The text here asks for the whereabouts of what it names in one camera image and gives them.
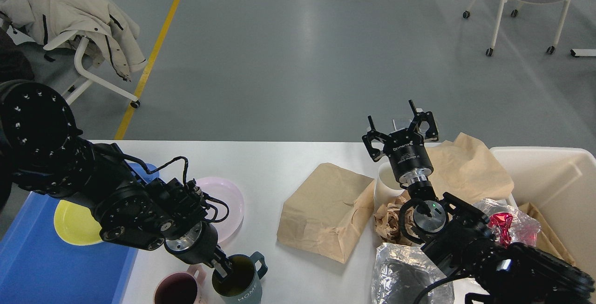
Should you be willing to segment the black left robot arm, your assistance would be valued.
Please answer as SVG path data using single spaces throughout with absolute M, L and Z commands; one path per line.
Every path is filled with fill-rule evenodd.
M 131 167 L 139 158 L 115 143 L 83 139 L 65 99 L 53 88 L 33 81 L 1 83 L 1 192 L 21 189 L 87 207 L 100 224 L 103 241 L 141 250 L 162 245 L 187 264 L 202 263 L 219 279 L 232 274 L 232 262 L 221 250 L 207 211 L 221 200 L 202 192 L 188 178 L 149 183 Z

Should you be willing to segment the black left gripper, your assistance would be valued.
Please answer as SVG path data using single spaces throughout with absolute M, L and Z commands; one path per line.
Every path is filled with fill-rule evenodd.
M 210 223 L 200 222 L 181 238 L 166 240 L 165 249 L 186 264 L 203 263 L 214 268 L 217 280 L 233 274 L 233 263 L 219 247 L 217 230 Z

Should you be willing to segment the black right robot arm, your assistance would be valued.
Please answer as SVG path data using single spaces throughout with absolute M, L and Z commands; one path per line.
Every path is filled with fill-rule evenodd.
M 439 139 L 433 113 L 418 109 L 406 128 L 379 132 L 371 116 L 362 140 L 371 159 L 388 157 L 396 182 L 409 193 L 401 207 L 399 228 L 445 274 L 419 292 L 422 298 L 439 286 L 472 277 L 486 294 L 469 292 L 467 304 L 588 304 L 595 281 L 587 273 L 524 243 L 498 244 L 481 210 L 445 192 L 438 199 L 429 181 L 433 165 L 424 147 Z

